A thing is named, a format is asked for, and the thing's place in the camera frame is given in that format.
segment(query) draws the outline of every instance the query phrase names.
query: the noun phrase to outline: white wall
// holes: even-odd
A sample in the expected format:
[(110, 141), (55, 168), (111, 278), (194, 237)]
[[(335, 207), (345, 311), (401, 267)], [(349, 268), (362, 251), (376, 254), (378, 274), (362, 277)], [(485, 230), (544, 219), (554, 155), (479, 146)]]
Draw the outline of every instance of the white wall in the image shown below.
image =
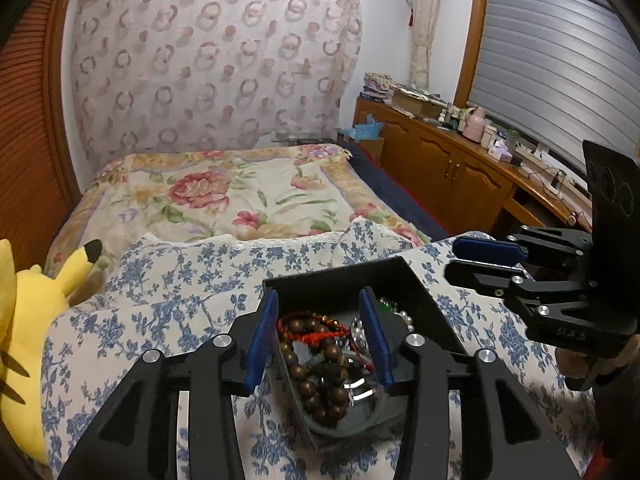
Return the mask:
[[(347, 128), (353, 121), (353, 111), (365, 72), (389, 74), (394, 80), (407, 83), (410, 78), (411, 31), (408, 27), (411, 10), (405, 0), (360, 0), (362, 7), (362, 46), (354, 73), (345, 88), (340, 104), (340, 126)], [(62, 105), (71, 160), (84, 191), (93, 173), (80, 145), (76, 124), (72, 81), (70, 80), (71, 37), (77, 1), (71, 0), (66, 14), (62, 48)]]
[(440, 0), (431, 51), (429, 91), (452, 102), (465, 55), (473, 0)]

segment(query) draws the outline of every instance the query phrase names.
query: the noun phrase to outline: screw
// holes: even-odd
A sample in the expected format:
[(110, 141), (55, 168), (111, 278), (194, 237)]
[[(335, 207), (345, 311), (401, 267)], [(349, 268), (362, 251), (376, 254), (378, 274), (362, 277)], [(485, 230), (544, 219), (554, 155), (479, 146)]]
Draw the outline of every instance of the screw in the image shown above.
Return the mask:
[(496, 358), (497, 356), (493, 350), (483, 348), (478, 352), (478, 359), (480, 359), (483, 363), (493, 363)]
[(220, 348), (224, 348), (225, 346), (229, 346), (233, 340), (229, 334), (219, 334), (213, 338), (213, 344), (215, 346), (219, 346)]
[(409, 334), (404, 340), (411, 346), (422, 346), (427, 342), (421, 334)]
[(160, 352), (155, 348), (152, 348), (151, 350), (147, 350), (145, 353), (142, 354), (142, 360), (145, 363), (155, 363), (156, 361), (158, 361), (159, 358), (160, 358)]

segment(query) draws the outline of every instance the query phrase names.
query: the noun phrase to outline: lace trim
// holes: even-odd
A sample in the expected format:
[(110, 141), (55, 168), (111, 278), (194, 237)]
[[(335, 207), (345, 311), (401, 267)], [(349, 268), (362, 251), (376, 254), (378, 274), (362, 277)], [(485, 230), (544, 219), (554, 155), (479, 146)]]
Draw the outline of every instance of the lace trim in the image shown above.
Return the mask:
[[(351, 222), (350, 226), (347, 227), (344, 231), (331, 231), (328, 233), (321, 233), (317, 235), (311, 236), (301, 236), (298, 238), (258, 238), (257, 240), (238, 240), (233, 235), (223, 234), (213, 236), (211, 238), (203, 238), (202, 240), (198, 240), (196, 242), (170, 242), (167, 240), (161, 240), (155, 234), (145, 233), (140, 237), (140, 240), (146, 241), (153, 244), (166, 244), (175, 247), (193, 247), (201, 244), (212, 244), (212, 243), (223, 243), (229, 244), (232, 248), (237, 250), (242, 249), (255, 249), (255, 248), (264, 248), (264, 247), (298, 247), (300, 244), (313, 244), (313, 243), (338, 243), (340, 239), (344, 236), (345, 232), (347, 232), (351, 226), (354, 224), (366, 224), (366, 222), (371, 222), (371, 220), (367, 220), (362, 217), (354, 218)], [(388, 227), (382, 224), (375, 224), (371, 222), (373, 226), (379, 229), (380, 234), (383, 236), (392, 236), (395, 238), (399, 238), (401, 240), (406, 240), (411, 243), (410, 240), (400, 236), (398, 233), (393, 232)]]

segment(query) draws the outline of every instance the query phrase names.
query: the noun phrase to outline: navy blue blanket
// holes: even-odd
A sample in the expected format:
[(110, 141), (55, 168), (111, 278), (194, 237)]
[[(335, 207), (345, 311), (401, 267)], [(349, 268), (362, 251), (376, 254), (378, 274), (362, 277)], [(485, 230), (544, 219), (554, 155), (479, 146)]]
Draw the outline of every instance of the navy blue blanket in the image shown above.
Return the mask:
[(359, 145), (354, 142), (342, 142), (341, 146), (353, 154), (349, 163), (358, 176), (400, 218), (411, 222), (430, 237), (432, 242), (449, 237), (438, 221), (422, 208), (402, 186), (393, 181), (382, 168), (377, 167)]

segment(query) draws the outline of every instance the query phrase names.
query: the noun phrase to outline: louvered door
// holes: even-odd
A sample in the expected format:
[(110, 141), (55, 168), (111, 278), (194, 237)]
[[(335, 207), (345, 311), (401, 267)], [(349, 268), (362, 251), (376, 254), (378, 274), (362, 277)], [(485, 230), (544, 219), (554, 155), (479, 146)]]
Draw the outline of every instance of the louvered door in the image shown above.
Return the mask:
[(68, 0), (34, 0), (0, 53), (0, 238), (17, 269), (43, 264), (79, 201), (62, 119)]

